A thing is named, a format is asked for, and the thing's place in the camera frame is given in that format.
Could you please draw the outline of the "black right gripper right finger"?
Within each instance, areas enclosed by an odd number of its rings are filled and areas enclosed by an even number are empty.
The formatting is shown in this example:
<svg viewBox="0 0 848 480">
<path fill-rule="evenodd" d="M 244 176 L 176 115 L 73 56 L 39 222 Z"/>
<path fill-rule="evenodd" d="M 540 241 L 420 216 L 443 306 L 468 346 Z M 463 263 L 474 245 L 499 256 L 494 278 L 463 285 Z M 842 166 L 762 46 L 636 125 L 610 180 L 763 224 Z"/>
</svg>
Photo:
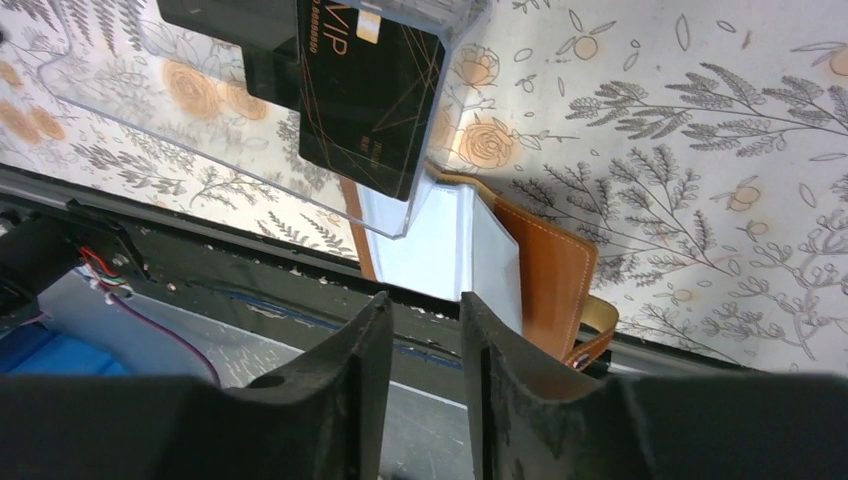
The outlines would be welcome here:
<svg viewBox="0 0 848 480">
<path fill-rule="evenodd" d="M 596 380 L 460 301 L 479 479 L 843 479 L 847 381 L 821 374 Z"/>
</svg>

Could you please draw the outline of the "brown leather card holder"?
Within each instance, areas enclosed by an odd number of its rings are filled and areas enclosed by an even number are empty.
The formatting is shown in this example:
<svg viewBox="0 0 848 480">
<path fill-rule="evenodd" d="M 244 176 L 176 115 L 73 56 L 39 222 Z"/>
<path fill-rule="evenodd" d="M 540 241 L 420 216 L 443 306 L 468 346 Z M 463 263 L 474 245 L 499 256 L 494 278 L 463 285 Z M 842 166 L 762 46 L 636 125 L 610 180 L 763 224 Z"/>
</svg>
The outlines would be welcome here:
<svg viewBox="0 0 848 480">
<path fill-rule="evenodd" d="M 513 331 L 576 369 L 608 348 L 619 320 L 590 294 L 595 244 L 478 179 L 443 173 L 406 234 L 352 227 L 363 276 L 447 301 L 475 293 Z"/>
</svg>

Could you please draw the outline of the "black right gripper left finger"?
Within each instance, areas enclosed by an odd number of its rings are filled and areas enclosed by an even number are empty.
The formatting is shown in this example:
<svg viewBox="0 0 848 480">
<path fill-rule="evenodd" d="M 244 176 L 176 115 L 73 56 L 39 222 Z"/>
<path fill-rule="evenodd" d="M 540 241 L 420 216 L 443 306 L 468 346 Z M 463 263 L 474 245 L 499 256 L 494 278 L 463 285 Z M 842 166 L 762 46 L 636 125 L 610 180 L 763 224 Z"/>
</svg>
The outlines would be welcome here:
<svg viewBox="0 0 848 480">
<path fill-rule="evenodd" d="M 5 479 L 374 479 L 392 303 L 243 387 L 191 376 L 1 379 Z"/>
</svg>

